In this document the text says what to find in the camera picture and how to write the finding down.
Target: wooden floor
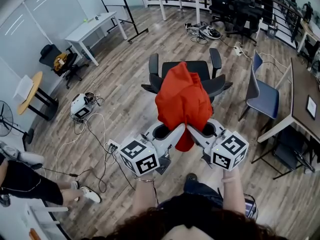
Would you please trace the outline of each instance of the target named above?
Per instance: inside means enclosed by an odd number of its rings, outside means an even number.
[[[291,240],[303,240],[310,236],[320,225],[320,175],[304,174],[302,168],[278,180],[272,180],[276,172],[263,161],[251,165],[254,156],[260,155],[268,146],[258,144],[259,129],[267,118],[256,111],[249,111],[245,119],[238,122],[244,106],[247,85],[250,76],[251,61],[244,56],[237,57],[232,48],[220,40],[210,40],[201,45],[190,40],[186,34],[184,23],[194,23],[196,11],[185,9],[178,11],[176,7],[166,7],[167,21],[162,20],[159,7],[136,9],[134,18],[138,28],[149,28],[136,38],[132,44],[122,39],[119,30],[108,35],[95,48],[99,67],[93,63],[89,68],[82,69],[82,82],[74,81],[67,90],[63,81],[56,90],[59,99],[59,111],[52,121],[40,120],[35,128],[35,136],[29,151],[46,157],[45,166],[55,168],[56,156],[64,143],[75,140],[74,124],[70,119],[70,105],[78,93],[94,92],[105,99],[103,106],[94,108],[94,113],[101,113],[106,124],[106,140],[109,138],[121,143],[128,136],[144,133],[157,119],[155,95],[144,91],[141,84],[149,83],[148,59],[151,54],[158,53],[160,65],[167,61],[205,60],[212,70],[209,48],[217,48],[222,59],[222,69],[218,74],[225,74],[233,87],[220,94],[214,100],[213,118],[220,121],[231,131],[237,130],[250,143],[249,152],[240,165],[241,181],[245,193],[256,199],[260,224],[268,224],[282,236]],[[210,21],[210,15],[201,12],[201,20]],[[134,35],[131,24],[125,23],[124,29],[128,37]],[[233,46],[239,41],[238,36],[222,39]],[[296,52],[277,39],[269,39],[262,31],[258,38],[258,46],[245,41],[243,49],[253,55],[254,49],[260,53],[274,55],[280,63],[288,66],[291,57]],[[265,62],[275,62],[270,56],[261,55]],[[275,86],[282,73],[270,63],[264,63],[258,72],[258,78],[271,86]],[[290,110],[290,84],[287,82],[280,91],[280,108],[277,121],[288,115]],[[99,139],[103,141],[104,125],[102,117],[93,115],[90,126]],[[170,151],[172,164],[164,175],[155,173],[155,187],[159,201],[162,202],[182,192],[185,176],[189,172],[198,175],[199,180],[207,185],[222,187],[222,170],[211,169],[201,160],[202,150],[194,146],[189,152]],[[57,168],[68,173],[80,173],[90,167],[97,175],[104,169],[103,150],[97,140],[86,130],[75,144],[64,146],[59,154]],[[281,170],[285,170],[272,157],[268,160]],[[134,184],[129,170],[124,171]],[[54,180],[54,173],[46,173]],[[72,180],[66,175],[58,175],[59,180]],[[107,183],[106,193],[101,193],[102,203],[80,199],[69,205],[69,212],[59,215],[62,227],[72,239],[106,235],[117,223],[130,216],[134,191],[128,185],[117,164],[107,165],[103,178]],[[87,185],[95,191],[98,180],[90,172],[78,178],[82,185]]]

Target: human arm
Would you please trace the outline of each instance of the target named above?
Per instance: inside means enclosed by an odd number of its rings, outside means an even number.
[[[7,174],[8,165],[9,165],[8,160],[3,158],[3,161],[2,161],[2,163],[0,165],[0,188],[1,188],[1,186],[2,186],[2,184],[4,182],[4,180],[5,180],[5,177],[6,177],[6,174]]]
[[[245,196],[240,180],[240,171],[236,167],[232,171],[223,170],[223,209],[246,213]]]
[[[136,179],[135,193],[133,197],[132,212],[138,215],[146,211],[148,208],[156,206],[156,194],[154,190],[153,175],[147,173],[139,177],[142,180],[152,180],[150,182],[142,182]]]

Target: curly hair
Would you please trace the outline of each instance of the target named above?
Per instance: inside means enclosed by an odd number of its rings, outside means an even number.
[[[203,227],[206,228],[204,232],[214,240],[287,240],[277,236],[270,227],[258,225],[253,219],[243,214],[222,209],[211,210],[210,214],[209,221],[207,217],[200,221],[207,223]],[[161,240],[170,231],[166,225],[168,215],[163,209],[150,208],[137,216],[128,218],[107,237],[94,237],[92,240]]]

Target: black shorts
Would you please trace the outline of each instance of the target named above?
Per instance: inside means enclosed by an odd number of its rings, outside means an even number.
[[[64,200],[58,185],[39,175],[30,167],[16,161],[9,161],[3,181],[2,194],[10,194],[17,198],[41,199],[56,205]]]

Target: orange fabric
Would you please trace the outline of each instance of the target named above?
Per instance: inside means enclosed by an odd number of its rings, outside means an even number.
[[[192,125],[202,131],[213,114],[210,99],[204,90],[199,75],[190,73],[187,63],[181,62],[165,76],[161,90],[155,97],[158,120],[171,131],[181,123]],[[185,131],[175,148],[189,151],[194,145],[190,132]]]

